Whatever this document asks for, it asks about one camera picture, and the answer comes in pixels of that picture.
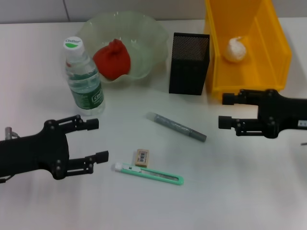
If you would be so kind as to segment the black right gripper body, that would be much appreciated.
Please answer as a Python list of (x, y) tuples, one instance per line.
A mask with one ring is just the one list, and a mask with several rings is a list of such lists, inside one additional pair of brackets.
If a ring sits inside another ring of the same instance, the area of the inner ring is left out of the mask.
[(258, 104), (258, 121), (266, 138), (277, 138), (286, 129), (307, 129), (307, 100), (288, 98), (276, 90), (261, 93)]

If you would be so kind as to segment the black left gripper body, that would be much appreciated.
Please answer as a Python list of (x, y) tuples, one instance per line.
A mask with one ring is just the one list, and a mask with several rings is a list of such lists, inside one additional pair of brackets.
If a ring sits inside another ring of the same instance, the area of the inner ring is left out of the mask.
[(1, 177), (46, 170), (61, 180), (67, 176), (68, 160), (67, 138), (56, 120), (46, 121), (35, 135), (0, 142)]

